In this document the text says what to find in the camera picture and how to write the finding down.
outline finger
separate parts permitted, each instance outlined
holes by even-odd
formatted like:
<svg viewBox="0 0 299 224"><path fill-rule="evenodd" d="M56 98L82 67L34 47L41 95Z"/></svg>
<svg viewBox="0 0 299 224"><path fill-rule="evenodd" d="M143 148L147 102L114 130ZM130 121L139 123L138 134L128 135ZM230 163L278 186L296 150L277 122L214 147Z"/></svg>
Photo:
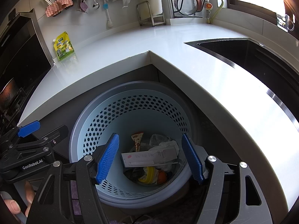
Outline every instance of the finger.
<svg viewBox="0 0 299 224"><path fill-rule="evenodd" d="M18 205L18 203L14 200L4 200L5 204L7 205L9 211L16 215L19 214L21 212L21 208Z"/></svg>
<svg viewBox="0 0 299 224"><path fill-rule="evenodd" d="M31 204L28 203L28 207L27 207L27 209L26 209L26 211L25 211L25 216L26 216L26 217L28 217L28 214L29 214L29 211L30 211L30 207L31 207Z"/></svg>
<svg viewBox="0 0 299 224"><path fill-rule="evenodd" d="M28 203L32 204L35 193L34 193L31 183L29 183L29 181L27 181L27 180L25 181L25 192L26 192L26 199L27 199Z"/></svg>

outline countertop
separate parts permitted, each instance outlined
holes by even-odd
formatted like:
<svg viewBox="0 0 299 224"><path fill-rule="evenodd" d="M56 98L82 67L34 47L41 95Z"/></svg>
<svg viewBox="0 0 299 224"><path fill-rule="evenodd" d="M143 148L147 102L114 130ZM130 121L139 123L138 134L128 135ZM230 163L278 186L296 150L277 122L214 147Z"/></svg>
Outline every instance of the countertop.
<svg viewBox="0 0 299 224"><path fill-rule="evenodd" d="M204 39L245 37L214 25L186 24L131 29L79 50L75 48L75 54L56 63L42 80L19 125L40 120L87 90L150 63L183 91L188 91L188 86L180 85L179 78L172 78L170 72L163 71L171 66L215 99L253 139L277 176L290 210L299 195L299 132L296 127L267 95L268 88L251 74L184 44ZM146 56L148 52L154 55L150 60ZM185 93L201 108L200 99L194 96L196 91Z"/></svg>

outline silver bolt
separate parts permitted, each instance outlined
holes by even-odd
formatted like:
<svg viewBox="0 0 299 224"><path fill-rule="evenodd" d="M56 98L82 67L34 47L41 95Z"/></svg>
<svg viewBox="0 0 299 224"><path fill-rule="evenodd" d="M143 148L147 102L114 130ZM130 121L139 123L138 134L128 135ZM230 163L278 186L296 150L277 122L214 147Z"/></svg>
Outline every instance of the silver bolt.
<svg viewBox="0 0 299 224"><path fill-rule="evenodd" d="M247 168L247 163L242 161L242 162L240 162L240 166L242 168Z"/></svg>
<svg viewBox="0 0 299 224"><path fill-rule="evenodd" d="M55 162L53 162L53 166L54 166L54 167L59 167L59 166L60 166L60 161L55 161Z"/></svg>
<svg viewBox="0 0 299 224"><path fill-rule="evenodd" d="M208 156L209 161L217 161L217 158L215 156Z"/></svg>
<svg viewBox="0 0 299 224"><path fill-rule="evenodd" d="M86 155L85 157L84 157L84 160L85 161L90 161L92 159L92 155Z"/></svg>

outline metal spoon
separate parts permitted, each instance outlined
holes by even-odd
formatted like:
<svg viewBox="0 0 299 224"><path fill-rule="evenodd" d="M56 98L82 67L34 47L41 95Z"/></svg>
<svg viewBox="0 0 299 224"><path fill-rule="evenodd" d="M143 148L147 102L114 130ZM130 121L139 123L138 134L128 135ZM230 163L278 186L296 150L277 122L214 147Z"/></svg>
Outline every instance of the metal spoon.
<svg viewBox="0 0 299 224"><path fill-rule="evenodd" d="M99 3L97 3L97 2L95 1L95 3L92 5L92 7L97 7L96 9L99 9L100 5L99 5Z"/></svg>

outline metal pot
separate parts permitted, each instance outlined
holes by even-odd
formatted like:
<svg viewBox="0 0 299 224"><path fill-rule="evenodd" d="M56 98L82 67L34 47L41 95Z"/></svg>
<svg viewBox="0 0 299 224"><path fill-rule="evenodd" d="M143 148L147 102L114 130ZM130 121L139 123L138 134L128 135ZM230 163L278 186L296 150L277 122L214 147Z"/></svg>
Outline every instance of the metal pot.
<svg viewBox="0 0 299 224"><path fill-rule="evenodd" d="M0 93L0 110L3 113L16 97L18 91L19 87L16 85L15 80L12 78Z"/></svg>

